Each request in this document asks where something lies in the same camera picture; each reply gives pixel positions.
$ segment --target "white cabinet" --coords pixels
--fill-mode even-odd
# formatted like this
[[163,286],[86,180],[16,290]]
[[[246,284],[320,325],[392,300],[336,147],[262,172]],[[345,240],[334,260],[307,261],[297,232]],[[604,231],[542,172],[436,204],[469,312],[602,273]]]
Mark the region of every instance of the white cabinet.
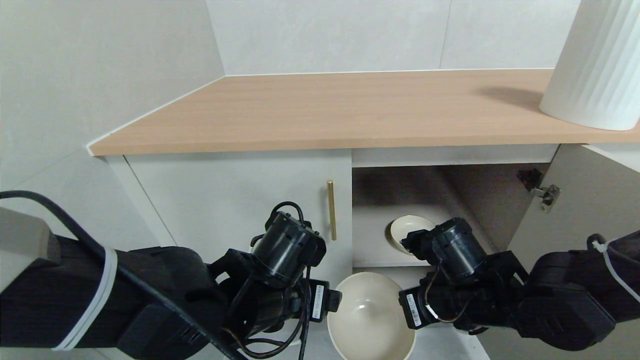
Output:
[[[635,159],[625,153],[623,163]],[[640,228],[640,173],[597,147],[562,145],[544,178],[562,193],[552,211],[535,199],[509,245],[529,271],[540,256],[553,251],[585,249],[586,239],[600,233],[615,239]],[[479,338],[492,360],[502,359],[640,359],[640,322],[620,323],[600,344],[565,352],[540,340],[522,339],[511,329],[490,329]]]
[[[312,277],[335,287],[351,275],[350,150],[144,155],[127,161],[175,242],[204,261],[217,260],[229,248],[249,251],[273,207],[291,200],[326,241],[327,253]],[[335,241],[328,179],[335,187]]]
[[[426,263],[395,249],[385,233],[393,219],[409,213],[436,223],[465,217],[487,252],[493,251],[490,242],[497,250],[508,246],[528,270],[548,252],[584,249],[590,234],[615,238],[637,230],[640,149],[630,154],[624,148],[615,157],[610,148],[562,145],[550,165],[555,145],[540,147],[544,151],[535,156],[450,154],[436,148],[414,149],[414,156],[405,158],[397,149],[354,150],[353,163],[351,150],[127,156],[127,161],[170,236],[207,262],[229,248],[249,250],[273,206],[291,200],[326,240],[327,254],[313,277],[335,287],[352,266],[387,266],[380,271],[408,274],[402,279],[410,287],[424,269],[389,266]],[[516,176],[532,168],[546,173],[543,186],[562,189],[550,213],[540,210],[540,198],[528,194]],[[331,240],[328,179],[335,183],[336,241]],[[288,335],[290,329],[283,331]],[[638,332],[640,322],[618,324],[602,344],[577,353],[521,339],[511,329],[490,329],[479,339],[492,360],[607,359],[613,354],[638,359]]]

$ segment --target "white cable tie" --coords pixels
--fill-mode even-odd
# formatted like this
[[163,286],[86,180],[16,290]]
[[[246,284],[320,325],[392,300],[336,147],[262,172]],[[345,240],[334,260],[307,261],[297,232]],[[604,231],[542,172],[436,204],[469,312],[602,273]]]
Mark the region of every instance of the white cable tie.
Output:
[[102,270],[102,277],[100,278],[98,290],[96,290],[93,300],[91,300],[89,306],[84,310],[83,315],[80,316],[80,319],[78,319],[76,325],[64,340],[51,350],[69,351],[76,347],[109,299],[111,290],[113,289],[113,283],[115,282],[117,269],[118,254],[115,250],[104,247],[104,269]]
[[611,259],[609,258],[609,253],[607,252],[607,248],[609,247],[609,243],[615,241],[611,240],[604,244],[598,243],[597,241],[593,242],[593,246],[604,255],[604,263],[607,265],[611,276],[622,286],[631,296],[634,297],[638,302],[640,302],[640,296],[629,286],[627,283],[618,275],[616,270],[611,265]]
[[438,314],[436,314],[436,312],[433,310],[433,308],[431,307],[431,305],[427,304],[427,306],[425,306],[425,307],[427,308],[427,310],[429,310],[429,312],[431,313],[431,315],[432,315],[434,318],[436,318],[436,319],[438,318]]

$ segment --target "ribbed vase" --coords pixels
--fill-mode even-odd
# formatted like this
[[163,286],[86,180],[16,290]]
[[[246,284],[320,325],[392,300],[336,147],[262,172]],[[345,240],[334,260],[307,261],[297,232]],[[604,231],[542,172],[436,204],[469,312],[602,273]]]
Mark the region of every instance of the ribbed vase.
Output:
[[640,118],[640,1],[582,0],[540,110],[629,130]]

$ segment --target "metal bracket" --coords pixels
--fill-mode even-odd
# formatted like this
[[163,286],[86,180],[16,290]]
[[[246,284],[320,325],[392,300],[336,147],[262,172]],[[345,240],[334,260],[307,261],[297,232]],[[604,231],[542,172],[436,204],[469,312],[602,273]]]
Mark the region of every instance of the metal bracket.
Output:
[[562,189],[554,184],[541,188],[540,185],[544,175],[536,168],[518,171],[517,176],[529,193],[542,198],[540,209],[547,213],[550,212],[556,200],[560,197]]

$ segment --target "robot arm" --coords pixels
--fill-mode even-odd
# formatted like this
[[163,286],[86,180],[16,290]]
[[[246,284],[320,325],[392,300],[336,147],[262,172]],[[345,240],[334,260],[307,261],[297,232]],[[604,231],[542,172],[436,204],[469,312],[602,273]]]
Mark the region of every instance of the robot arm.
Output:
[[[523,338],[583,350],[616,323],[640,318],[640,302],[610,274],[594,241],[604,243],[592,235],[588,250],[546,254],[528,274],[510,251],[487,256],[462,218],[410,233],[403,246],[437,268],[400,292],[407,325],[452,322],[470,334],[510,327]],[[611,242],[608,255],[622,281],[640,290],[640,231]]]
[[[37,218],[0,208],[0,346],[54,348],[83,316],[106,268],[105,253],[70,216],[31,192],[26,197],[51,210],[78,240],[53,235]],[[293,206],[298,218],[280,211]],[[206,264],[191,249],[154,247],[116,251],[117,269],[104,307],[75,347],[118,347],[136,359],[186,359],[213,343],[229,359],[273,357],[308,322],[336,311],[341,294],[326,281],[309,279],[326,245],[302,210],[283,202],[271,212],[266,232],[251,241],[252,253],[230,249]],[[228,278],[218,282],[220,275]],[[252,338],[295,319],[287,341]],[[256,342],[276,348],[247,348]],[[300,358],[304,346],[300,349]]]

